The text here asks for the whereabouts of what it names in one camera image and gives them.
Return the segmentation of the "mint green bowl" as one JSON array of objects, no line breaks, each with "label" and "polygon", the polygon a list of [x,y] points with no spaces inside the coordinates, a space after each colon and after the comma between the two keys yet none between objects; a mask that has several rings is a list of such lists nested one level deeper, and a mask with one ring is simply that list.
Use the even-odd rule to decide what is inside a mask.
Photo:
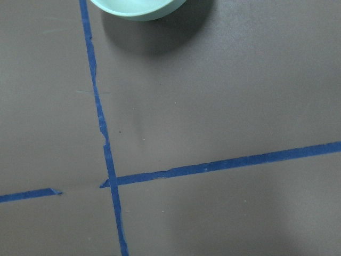
[{"label": "mint green bowl", "polygon": [[130,21],[163,18],[181,7],[186,0],[92,0],[96,7]]}]

